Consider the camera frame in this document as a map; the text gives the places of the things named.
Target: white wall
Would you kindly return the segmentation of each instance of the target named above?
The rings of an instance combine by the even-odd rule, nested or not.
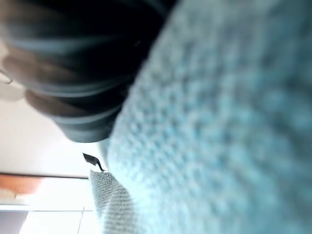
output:
[[[25,99],[0,100],[0,172],[86,177],[89,167],[74,143]]]

